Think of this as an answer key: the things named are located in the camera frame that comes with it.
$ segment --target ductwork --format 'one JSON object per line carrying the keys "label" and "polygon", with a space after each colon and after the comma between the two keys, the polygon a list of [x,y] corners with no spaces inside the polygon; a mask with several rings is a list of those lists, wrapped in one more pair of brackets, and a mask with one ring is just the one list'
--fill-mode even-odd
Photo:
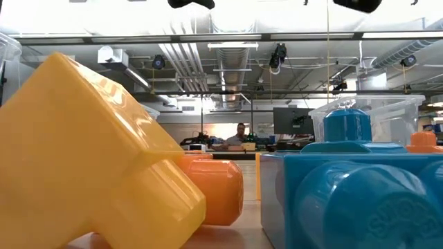
{"label": "ductwork", "polygon": [[[145,91],[152,91],[152,85],[129,64],[129,56],[123,49],[113,49],[110,46],[101,47],[98,50],[98,63],[108,69],[123,72]],[[177,101],[166,95],[157,95],[156,97],[167,107],[177,106]]]}
{"label": "ductwork", "polygon": [[[232,32],[230,30],[222,30],[217,26],[217,22],[213,21],[214,33],[252,33],[254,29],[254,23],[252,22],[246,30],[240,30]],[[223,86],[223,90],[227,91],[241,91],[244,80],[244,71],[232,72],[223,71],[228,69],[246,69],[249,57],[249,48],[216,48],[217,49],[217,61],[220,72],[220,80]],[[239,109],[239,96],[238,95],[223,95],[221,107],[223,109]]]}
{"label": "ductwork", "polygon": [[[443,30],[443,19],[436,21],[434,24],[430,25],[426,28],[427,31],[436,31]],[[401,46],[398,46],[385,55],[379,56],[372,63],[372,68],[380,69],[385,68],[387,66],[392,66],[394,64],[398,64],[402,59],[413,55],[414,53],[420,51],[427,46],[438,42],[438,39],[420,39],[415,41],[409,41]]]}

